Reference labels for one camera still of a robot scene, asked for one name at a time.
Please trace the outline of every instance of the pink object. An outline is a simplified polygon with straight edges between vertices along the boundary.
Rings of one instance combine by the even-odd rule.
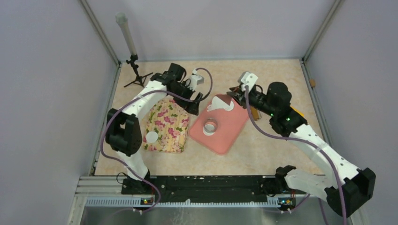
[[[246,109],[239,106],[233,99],[232,102],[234,103],[234,108],[229,112],[224,109],[216,109],[208,112],[207,108],[211,104],[210,102],[189,129],[189,136],[211,151],[219,155],[225,155],[249,118]],[[216,130],[212,135],[206,135],[203,132],[203,126],[212,123],[209,119],[216,121]]]

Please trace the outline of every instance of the pink mat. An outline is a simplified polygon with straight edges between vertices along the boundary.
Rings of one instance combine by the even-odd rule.
[[[234,108],[229,112],[224,109],[207,112],[210,102],[189,129],[189,136],[219,155],[226,154],[249,118],[246,109],[239,106],[233,99],[232,102],[234,103]],[[217,129],[213,135],[207,136],[203,133],[203,126],[209,119],[216,120]]]

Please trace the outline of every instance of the yellow object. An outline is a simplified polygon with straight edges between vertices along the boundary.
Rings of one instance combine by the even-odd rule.
[[[188,134],[189,114],[172,99],[162,99],[149,112],[142,147],[149,151],[181,153]],[[154,131],[158,140],[148,143],[146,134]]]
[[[302,112],[300,112],[299,110],[293,108],[292,106],[290,106],[294,111],[296,111],[298,114],[300,114],[302,117],[304,117],[304,114]]]

